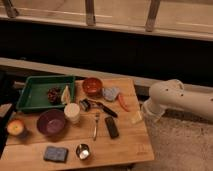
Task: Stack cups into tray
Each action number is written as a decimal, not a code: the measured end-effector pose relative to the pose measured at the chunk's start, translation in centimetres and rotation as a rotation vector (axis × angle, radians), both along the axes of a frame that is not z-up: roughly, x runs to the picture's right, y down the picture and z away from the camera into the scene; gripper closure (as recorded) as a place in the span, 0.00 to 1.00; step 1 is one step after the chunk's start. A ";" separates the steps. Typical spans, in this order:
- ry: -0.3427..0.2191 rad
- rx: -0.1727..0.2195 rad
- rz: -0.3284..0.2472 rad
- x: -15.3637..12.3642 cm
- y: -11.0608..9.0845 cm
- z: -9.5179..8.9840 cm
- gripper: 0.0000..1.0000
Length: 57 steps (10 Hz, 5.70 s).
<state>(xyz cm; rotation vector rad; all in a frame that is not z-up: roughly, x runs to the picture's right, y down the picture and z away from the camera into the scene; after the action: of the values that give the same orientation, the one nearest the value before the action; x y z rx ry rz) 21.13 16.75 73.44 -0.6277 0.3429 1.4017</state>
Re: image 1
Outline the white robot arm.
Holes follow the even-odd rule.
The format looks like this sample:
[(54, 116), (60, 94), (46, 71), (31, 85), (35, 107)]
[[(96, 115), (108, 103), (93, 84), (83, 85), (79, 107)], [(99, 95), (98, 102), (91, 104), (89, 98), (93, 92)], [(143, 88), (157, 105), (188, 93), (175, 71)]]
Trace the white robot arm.
[(177, 79), (154, 83), (149, 88), (149, 98), (142, 105), (145, 116), (157, 122), (171, 108), (213, 121), (213, 93), (185, 90)]

